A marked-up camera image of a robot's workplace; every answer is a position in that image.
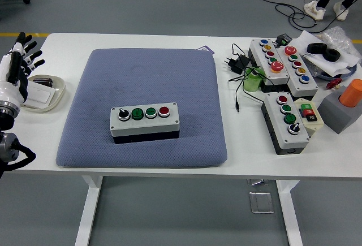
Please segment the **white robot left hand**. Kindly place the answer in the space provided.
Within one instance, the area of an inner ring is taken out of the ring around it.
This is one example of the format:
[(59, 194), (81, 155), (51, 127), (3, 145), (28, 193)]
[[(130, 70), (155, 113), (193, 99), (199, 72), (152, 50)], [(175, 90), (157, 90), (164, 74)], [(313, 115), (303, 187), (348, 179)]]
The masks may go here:
[(1, 101), (19, 106), (27, 100), (28, 76), (45, 61), (36, 58), (42, 55), (38, 50), (29, 52), (37, 45), (31, 35), (20, 32), (10, 51), (1, 59)]

